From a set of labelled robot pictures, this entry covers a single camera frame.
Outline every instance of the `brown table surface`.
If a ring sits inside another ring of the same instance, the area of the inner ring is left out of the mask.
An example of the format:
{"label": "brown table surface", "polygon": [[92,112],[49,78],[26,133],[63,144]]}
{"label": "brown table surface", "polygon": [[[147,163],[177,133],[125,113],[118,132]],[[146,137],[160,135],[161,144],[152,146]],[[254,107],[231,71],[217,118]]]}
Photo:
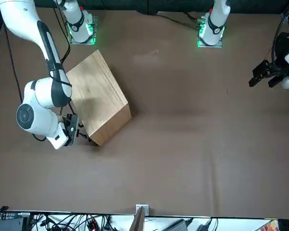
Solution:
{"label": "brown table surface", "polygon": [[[53,10],[38,13],[63,56]],[[224,47],[199,49],[195,31],[167,19],[96,14],[97,45],[72,46],[65,70],[98,48],[133,119],[103,147],[78,138],[56,151],[34,140],[15,120],[19,99],[2,33],[0,207],[133,213],[149,204],[155,215],[289,218],[289,90],[248,86],[280,16],[232,14]],[[47,76],[46,63],[37,45],[9,36],[23,91]]]}

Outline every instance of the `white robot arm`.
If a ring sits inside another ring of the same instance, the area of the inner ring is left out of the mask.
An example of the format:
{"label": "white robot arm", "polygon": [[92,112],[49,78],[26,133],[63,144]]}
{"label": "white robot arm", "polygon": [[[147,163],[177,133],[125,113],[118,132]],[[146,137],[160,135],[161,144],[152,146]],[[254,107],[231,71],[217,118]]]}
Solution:
{"label": "white robot arm", "polygon": [[207,46],[216,45],[223,36],[227,17],[230,13],[229,0],[215,0],[212,12],[204,15],[205,23],[199,38]]}
{"label": "white robot arm", "polygon": [[68,104],[72,86],[48,27],[40,20],[33,0],[0,0],[0,11],[11,32],[40,47],[49,71],[49,77],[26,84],[24,100],[16,113],[17,123],[30,133],[47,137],[55,149],[71,145],[78,125],[77,115],[62,118],[50,110]]}

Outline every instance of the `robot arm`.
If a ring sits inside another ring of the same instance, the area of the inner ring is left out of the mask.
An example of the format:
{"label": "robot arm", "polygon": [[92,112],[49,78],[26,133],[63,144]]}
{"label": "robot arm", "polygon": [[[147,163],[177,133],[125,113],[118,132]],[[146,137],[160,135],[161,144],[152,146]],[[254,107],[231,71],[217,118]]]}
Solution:
{"label": "robot arm", "polygon": [[49,71],[49,77],[26,84],[24,101],[16,113],[17,123],[30,133],[47,137],[55,149],[72,144],[78,124],[77,115],[73,115],[74,122],[71,122],[50,110],[68,104],[72,86],[60,62],[51,33],[36,12],[34,1],[0,0],[0,11],[10,31],[41,48]]}
{"label": "robot arm", "polygon": [[214,46],[221,40],[229,13],[229,0],[215,0],[212,12],[203,16],[205,23],[199,33],[199,38],[207,46]]}
{"label": "robot arm", "polygon": [[264,78],[272,78],[268,82],[270,88],[282,82],[283,88],[289,89],[289,33],[282,32],[277,36],[275,54],[274,64],[263,60],[253,69],[250,87],[254,87]]}

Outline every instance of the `wooden box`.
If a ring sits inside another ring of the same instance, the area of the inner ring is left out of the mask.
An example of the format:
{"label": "wooden box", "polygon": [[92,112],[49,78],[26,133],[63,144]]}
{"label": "wooden box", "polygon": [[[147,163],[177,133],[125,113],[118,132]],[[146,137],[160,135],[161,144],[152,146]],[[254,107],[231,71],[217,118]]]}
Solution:
{"label": "wooden box", "polygon": [[66,75],[79,120],[89,137],[102,145],[131,119],[123,92],[99,50]]}

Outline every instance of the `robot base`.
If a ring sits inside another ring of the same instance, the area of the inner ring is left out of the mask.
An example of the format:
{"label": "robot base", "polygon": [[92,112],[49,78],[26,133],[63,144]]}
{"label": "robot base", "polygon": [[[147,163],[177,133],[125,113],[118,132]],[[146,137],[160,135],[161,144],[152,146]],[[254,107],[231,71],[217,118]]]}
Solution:
{"label": "robot base", "polygon": [[98,23],[98,16],[92,16],[93,24],[89,26],[89,30],[92,30],[92,36],[85,42],[76,42],[71,33],[68,34],[68,40],[72,45],[95,45],[96,43],[96,32],[97,32],[97,23]]}
{"label": "robot base", "polygon": [[201,20],[202,20],[201,23],[200,23],[201,29],[200,29],[200,31],[198,32],[198,35],[197,35],[197,47],[222,48],[223,47],[222,39],[220,39],[217,44],[215,44],[213,46],[210,46],[210,45],[206,44],[202,40],[202,38],[200,37],[200,34],[204,33],[204,30],[206,29],[206,23],[205,23],[206,17],[208,17],[208,14],[206,14],[206,15],[201,17]]}
{"label": "robot base", "polygon": [[197,47],[209,47],[209,48],[222,48],[223,47],[223,43],[221,40],[219,40],[219,42],[214,45],[214,46],[209,46],[207,44],[205,44],[200,38],[199,36],[197,36]]}

